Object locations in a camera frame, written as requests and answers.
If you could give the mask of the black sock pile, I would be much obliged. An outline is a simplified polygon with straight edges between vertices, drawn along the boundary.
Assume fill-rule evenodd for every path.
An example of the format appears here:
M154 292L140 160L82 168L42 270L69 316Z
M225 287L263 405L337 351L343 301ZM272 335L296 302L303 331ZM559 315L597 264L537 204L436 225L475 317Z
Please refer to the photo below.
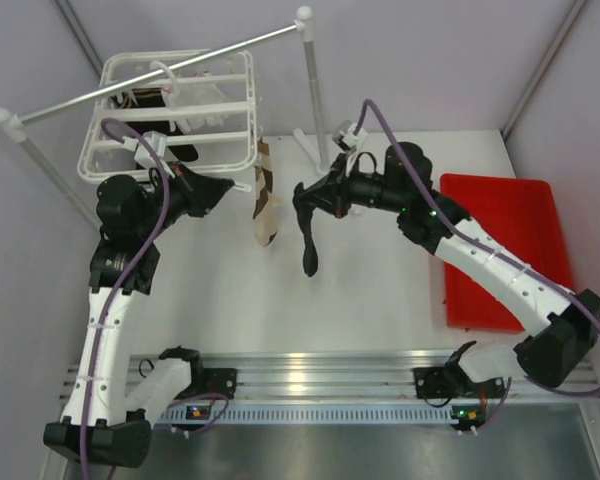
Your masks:
M315 205L306 196L306 190L304 189L303 183L298 183L294 188L292 203L304 242L302 257L303 270L308 277L313 277L317 273L319 266L318 253L312 233L312 220Z

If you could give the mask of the brown cream striped sock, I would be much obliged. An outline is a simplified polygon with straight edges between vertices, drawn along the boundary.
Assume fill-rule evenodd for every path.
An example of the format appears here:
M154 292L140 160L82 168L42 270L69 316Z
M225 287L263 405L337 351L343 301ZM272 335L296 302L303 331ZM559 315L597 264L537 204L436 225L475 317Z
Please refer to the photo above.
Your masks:
M254 165L256 203L253 218L262 213L273 199L273 167L269 145L262 139L257 143L258 160Z
M281 200L272 195L262 194L256 201L253 222L255 237L262 247L270 245L279 230L277 209L282 205Z

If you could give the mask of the white plastic clip hanger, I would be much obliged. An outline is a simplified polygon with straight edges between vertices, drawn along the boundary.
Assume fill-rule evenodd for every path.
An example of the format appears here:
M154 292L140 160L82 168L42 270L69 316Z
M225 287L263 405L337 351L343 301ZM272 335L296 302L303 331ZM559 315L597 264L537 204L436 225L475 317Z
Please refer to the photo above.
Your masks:
M79 177L99 184L116 174L148 179L152 161L137 162L131 150L101 129L115 118L140 133L166 137L165 158L181 161L192 171L232 177L259 160L258 96L251 53L173 70L173 65L197 56L195 50L121 53L104 64L100 83L113 85L146 73L155 79L96 102L77 162Z

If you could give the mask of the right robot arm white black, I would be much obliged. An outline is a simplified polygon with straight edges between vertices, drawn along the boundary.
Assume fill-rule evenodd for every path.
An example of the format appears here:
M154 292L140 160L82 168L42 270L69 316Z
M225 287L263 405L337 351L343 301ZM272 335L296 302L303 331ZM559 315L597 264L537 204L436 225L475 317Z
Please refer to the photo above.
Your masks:
M319 268L313 216L320 210L345 217L352 206L394 213L412 244L464 273L522 325L525 336L498 346L470 341L440 367L448 396L470 396L483 383L522 375L552 394L567 391L564 381L600 340L600 297L590 289L575 293L557 284L494 240L471 213L432 183L432 162L412 142L394 142L384 169L364 172L359 159L339 154L328 173L310 186L298 183L292 203L304 242L303 269Z

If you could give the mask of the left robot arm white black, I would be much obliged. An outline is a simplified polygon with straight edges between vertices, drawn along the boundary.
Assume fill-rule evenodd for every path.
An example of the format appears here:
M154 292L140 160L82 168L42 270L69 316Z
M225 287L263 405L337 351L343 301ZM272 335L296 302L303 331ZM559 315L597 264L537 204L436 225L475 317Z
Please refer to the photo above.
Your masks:
M172 402L206 392L200 353L182 346L164 350L147 377L127 388L133 316L152 290L156 238L182 216L205 217L234 182L182 163L152 168L149 177L150 189L119 174L96 191L100 239L89 267L83 352L68 403L43 435L47 447L83 469L141 466L160 415Z

